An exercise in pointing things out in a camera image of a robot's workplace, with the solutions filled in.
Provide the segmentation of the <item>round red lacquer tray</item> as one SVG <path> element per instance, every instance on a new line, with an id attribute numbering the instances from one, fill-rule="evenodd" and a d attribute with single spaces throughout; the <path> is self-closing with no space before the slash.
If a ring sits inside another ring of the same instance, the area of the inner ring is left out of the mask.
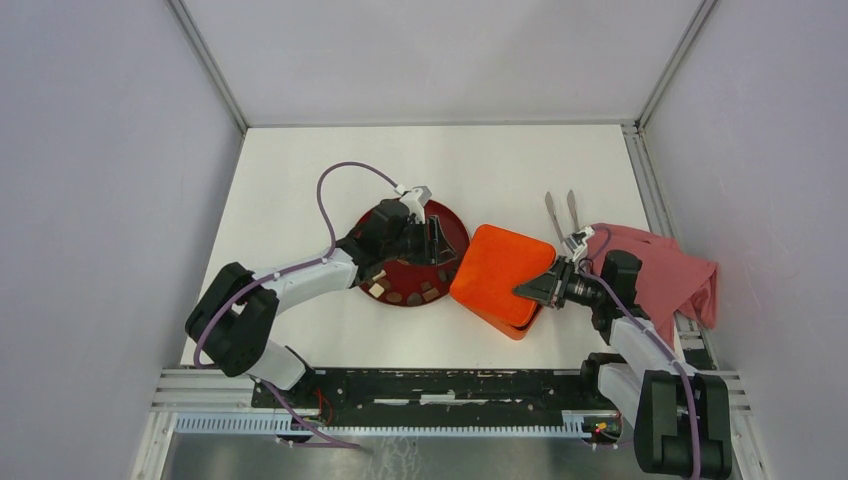
<path id="1" fill-rule="evenodd" d="M 445 236 L 457 252 L 457 259 L 437 266 L 416 266 L 400 260 L 386 262 L 381 277 L 366 279 L 357 286 L 366 297 L 389 306 L 412 308 L 432 304 L 450 295 L 450 287 L 471 238 L 459 216 L 446 205 L 430 200 L 425 206 L 425 213 L 440 218 Z M 379 299 L 368 293 L 374 283 L 386 289 Z"/>

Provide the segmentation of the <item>metal tongs with white handle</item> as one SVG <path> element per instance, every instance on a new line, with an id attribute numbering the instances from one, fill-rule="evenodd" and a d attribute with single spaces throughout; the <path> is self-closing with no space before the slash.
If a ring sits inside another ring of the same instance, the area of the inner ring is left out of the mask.
<path id="1" fill-rule="evenodd" d="M 573 190 L 568 190 L 560 198 L 547 191 L 544 196 L 544 204 L 557 239 L 563 245 L 567 237 L 581 229 L 576 194 Z"/>

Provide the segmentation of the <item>orange chocolate box with dividers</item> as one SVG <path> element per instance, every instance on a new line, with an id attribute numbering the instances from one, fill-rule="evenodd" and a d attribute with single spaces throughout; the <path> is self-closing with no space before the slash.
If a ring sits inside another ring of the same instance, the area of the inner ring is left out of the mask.
<path id="1" fill-rule="evenodd" d="M 520 299 L 509 305 L 467 306 L 467 309 L 512 340 L 522 340 L 541 313 L 542 307 Z"/>

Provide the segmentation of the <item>orange box lid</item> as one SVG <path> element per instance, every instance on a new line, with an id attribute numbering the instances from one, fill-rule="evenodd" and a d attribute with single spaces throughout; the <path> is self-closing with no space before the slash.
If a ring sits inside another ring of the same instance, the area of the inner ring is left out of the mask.
<path id="1" fill-rule="evenodd" d="M 460 305 L 509 305 L 512 289 L 546 272 L 557 257 L 553 245 L 490 224 L 477 228 L 450 287 Z"/>

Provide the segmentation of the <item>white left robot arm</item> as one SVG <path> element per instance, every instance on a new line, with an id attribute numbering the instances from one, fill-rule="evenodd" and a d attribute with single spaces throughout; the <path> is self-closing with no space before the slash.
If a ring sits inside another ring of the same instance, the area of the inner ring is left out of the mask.
<path id="1" fill-rule="evenodd" d="M 249 375 L 276 387 L 290 407 L 314 394 L 308 365 L 291 348 L 271 341 L 276 318 L 321 295 L 356 288 L 386 264 L 435 269 L 461 255 L 436 215 L 423 204 L 386 199 L 324 252 L 261 274 L 239 262 L 222 267 L 185 322 L 185 333 L 213 369 Z"/>

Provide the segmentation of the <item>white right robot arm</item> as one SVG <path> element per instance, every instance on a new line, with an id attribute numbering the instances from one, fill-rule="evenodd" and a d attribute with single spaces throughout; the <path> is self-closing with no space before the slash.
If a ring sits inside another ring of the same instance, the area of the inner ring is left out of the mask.
<path id="1" fill-rule="evenodd" d="M 591 408 L 610 401 L 633 429 L 645 473 L 687 479 L 727 479 L 733 470 L 729 390 L 679 357 L 636 301 L 643 263 L 610 250 L 600 274 L 561 256 L 541 275 L 514 287 L 516 296 L 554 309 L 567 302 L 590 308 L 591 322 L 611 354 L 593 354 L 577 382 Z"/>

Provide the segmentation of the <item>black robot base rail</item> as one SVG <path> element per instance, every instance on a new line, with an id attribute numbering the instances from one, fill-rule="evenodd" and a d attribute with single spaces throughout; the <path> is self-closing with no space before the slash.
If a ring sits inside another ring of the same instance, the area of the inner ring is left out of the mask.
<path id="1" fill-rule="evenodd" d="M 310 368 L 251 404 L 317 411 L 329 427 L 554 427 L 564 414 L 616 412 L 580 369 Z"/>

